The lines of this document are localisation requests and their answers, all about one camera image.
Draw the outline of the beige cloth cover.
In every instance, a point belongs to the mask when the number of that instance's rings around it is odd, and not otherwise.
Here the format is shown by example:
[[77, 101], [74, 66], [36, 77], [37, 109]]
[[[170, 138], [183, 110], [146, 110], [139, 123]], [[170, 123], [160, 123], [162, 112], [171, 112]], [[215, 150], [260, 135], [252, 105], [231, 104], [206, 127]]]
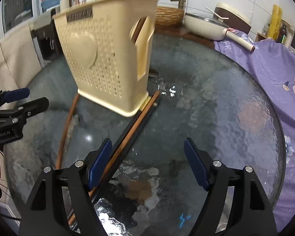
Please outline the beige cloth cover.
[[0, 91], [27, 87], [41, 70], [28, 24], [0, 41]]

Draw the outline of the yellow roll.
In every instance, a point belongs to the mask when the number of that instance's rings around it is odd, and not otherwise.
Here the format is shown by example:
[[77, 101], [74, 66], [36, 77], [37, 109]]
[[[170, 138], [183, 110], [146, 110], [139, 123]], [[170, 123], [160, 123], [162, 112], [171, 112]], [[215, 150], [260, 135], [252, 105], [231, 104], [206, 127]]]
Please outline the yellow roll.
[[267, 32], [267, 37], [276, 40], [278, 38], [279, 29], [282, 20], [282, 8], [278, 5], [273, 5], [272, 16], [269, 24], [269, 29]]

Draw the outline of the purple floral cloth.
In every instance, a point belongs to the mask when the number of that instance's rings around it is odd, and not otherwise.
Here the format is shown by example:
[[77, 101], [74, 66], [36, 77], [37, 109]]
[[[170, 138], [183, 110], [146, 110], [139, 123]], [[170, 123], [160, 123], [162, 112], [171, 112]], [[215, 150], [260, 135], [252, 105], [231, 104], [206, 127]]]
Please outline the purple floral cloth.
[[245, 33], [235, 33], [254, 45], [254, 52], [229, 38], [215, 41], [214, 49], [250, 73], [266, 91], [280, 118], [286, 170], [274, 216], [280, 235], [295, 235], [295, 54], [271, 38], [253, 42]]

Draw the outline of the white cooking pot with lid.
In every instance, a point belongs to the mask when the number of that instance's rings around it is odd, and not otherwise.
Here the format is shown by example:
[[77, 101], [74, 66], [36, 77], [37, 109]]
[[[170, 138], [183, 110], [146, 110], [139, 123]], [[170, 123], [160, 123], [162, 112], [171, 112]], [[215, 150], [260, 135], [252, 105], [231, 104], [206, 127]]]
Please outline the white cooking pot with lid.
[[208, 40], [222, 41], [228, 38], [243, 46], [249, 52], [254, 52], [255, 50], [255, 45], [236, 35], [234, 30], [226, 24], [214, 19], [186, 13], [184, 16], [184, 25], [189, 32]]

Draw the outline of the left brown chopstick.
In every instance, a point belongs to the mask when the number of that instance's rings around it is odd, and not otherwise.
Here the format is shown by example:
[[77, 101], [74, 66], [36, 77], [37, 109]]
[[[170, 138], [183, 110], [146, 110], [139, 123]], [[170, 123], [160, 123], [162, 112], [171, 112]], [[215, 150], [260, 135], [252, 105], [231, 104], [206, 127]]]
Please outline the left brown chopstick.
[[72, 105], [70, 107], [69, 110], [69, 114], [67, 116], [65, 125], [64, 125], [64, 129], [63, 129], [63, 133], [62, 133], [62, 137], [59, 143], [59, 148], [58, 148], [58, 154], [57, 154], [57, 159], [56, 159], [56, 163], [55, 163], [55, 168], [56, 169], [60, 169], [61, 165], [62, 165], [62, 157], [63, 157], [63, 152], [64, 152], [64, 146], [65, 146], [65, 141], [66, 141], [66, 135], [69, 131], [69, 125], [70, 125], [70, 121], [73, 117], [73, 113], [74, 110], [77, 106], [78, 100], [79, 100], [80, 95], [77, 93], [73, 99]]

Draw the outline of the brown rice cooker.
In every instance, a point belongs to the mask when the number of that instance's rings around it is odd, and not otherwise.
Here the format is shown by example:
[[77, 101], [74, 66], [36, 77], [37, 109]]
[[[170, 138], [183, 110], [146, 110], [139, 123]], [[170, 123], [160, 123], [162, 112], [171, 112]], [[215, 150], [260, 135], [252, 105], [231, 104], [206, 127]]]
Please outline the brown rice cooker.
[[222, 18], [228, 18], [223, 19], [223, 22], [226, 23], [230, 28], [240, 30], [245, 34], [249, 34], [251, 29], [250, 20], [237, 9], [226, 3], [219, 2], [215, 7], [214, 12]]

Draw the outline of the woven basin sink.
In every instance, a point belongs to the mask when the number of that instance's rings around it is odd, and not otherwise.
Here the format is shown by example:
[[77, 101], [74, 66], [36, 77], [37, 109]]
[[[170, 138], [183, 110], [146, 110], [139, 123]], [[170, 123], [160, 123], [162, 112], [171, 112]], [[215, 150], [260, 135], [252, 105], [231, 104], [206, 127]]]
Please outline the woven basin sink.
[[182, 23], [184, 14], [183, 9], [158, 6], [155, 25], [157, 27], [178, 26]]

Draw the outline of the water dispenser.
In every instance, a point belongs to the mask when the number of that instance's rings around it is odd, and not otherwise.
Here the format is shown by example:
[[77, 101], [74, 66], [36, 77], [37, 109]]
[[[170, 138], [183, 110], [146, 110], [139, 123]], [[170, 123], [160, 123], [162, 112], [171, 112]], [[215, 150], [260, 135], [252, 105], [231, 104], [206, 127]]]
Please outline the water dispenser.
[[33, 45], [41, 67], [45, 67], [63, 54], [53, 16], [60, 12], [60, 6], [50, 8], [35, 18], [30, 26]]

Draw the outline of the cream plastic utensil holder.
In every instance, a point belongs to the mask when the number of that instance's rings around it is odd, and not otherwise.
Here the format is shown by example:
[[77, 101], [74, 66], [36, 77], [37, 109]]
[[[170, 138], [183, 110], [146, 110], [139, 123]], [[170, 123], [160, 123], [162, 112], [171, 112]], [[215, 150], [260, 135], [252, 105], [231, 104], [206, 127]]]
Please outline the cream plastic utensil holder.
[[78, 93], [131, 117], [148, 97], [157, 0], [90, 0], [54, 15]]

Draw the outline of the round glass table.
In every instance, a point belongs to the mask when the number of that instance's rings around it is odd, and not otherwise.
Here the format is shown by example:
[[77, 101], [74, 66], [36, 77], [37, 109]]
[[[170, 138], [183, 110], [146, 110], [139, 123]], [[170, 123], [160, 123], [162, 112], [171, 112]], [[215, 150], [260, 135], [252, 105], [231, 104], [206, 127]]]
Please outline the round glass table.
[[[148, 92], [160, 103], [95, 203], [108, 235], [188, 235], [207, 192], [184, 154], [190, 137], [198, 149], [228, 167], [251, 166], [272, 208], [284, 180], [284, 134], [270, 99], [249, 73], [221, 53], [179, 37], [155, 34]], [[24, 137], [4, 147], [10, 195], [19, 213], [42, 169], [55, 167], [77, 86], [64, 58], [28, 85], [29, 100], [49, 108], [27, 120]], [[80, 97], [62, 166], [115, 144], [132, 118]]]

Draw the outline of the brown glass bottle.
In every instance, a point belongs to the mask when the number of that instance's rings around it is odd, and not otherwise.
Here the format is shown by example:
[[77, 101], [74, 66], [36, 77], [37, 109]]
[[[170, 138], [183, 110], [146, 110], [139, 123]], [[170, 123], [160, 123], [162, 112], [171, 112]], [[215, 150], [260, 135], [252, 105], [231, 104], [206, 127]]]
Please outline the brown glass bottle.
[[284, 44], [287, 38], [287, 26], [286, 25], [282, 25], [282, 27], [280, 28], [280, 34], [278, 37], [278, 42], [281, 44]]

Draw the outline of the dark black chopstick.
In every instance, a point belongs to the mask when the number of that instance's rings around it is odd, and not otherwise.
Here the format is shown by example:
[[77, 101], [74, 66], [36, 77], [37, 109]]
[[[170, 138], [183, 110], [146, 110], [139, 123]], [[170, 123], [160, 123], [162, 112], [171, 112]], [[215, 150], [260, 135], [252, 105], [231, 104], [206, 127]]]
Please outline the dark black chopstick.
[[94, 212], [94, 201], [100, 190], [117, 171], [123, 159], [135, 143], [144, 126], [152, 116], [160, 100], [160, 91], [144, 104], [143, 110], [137, 112], [115, 144], [108, 138], [104, 140], [99, 150], [91, 152], [85, 161], [74, 165], [82, 169], [82, 186], [87, 190], [87, 208]]

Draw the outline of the brass faucet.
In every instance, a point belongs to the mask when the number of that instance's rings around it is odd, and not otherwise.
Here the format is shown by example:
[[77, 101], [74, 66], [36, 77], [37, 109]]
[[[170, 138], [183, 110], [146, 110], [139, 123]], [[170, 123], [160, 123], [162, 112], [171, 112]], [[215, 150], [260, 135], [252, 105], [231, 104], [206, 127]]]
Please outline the brass faucet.
[[178, 2], [178, 8], [179, 9], [184, 9], [184, 4], [186, 0], [170, 0], [171, 2]]

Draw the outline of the sliding window frame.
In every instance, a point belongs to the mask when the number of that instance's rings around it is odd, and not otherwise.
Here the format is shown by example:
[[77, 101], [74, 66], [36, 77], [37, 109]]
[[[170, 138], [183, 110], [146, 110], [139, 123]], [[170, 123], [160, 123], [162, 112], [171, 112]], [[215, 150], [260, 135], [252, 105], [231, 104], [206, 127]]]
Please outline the sliding window frame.
[[36, 18], [41, 14], [39, 0], [1, 0], [0, 37], [19, 24]]

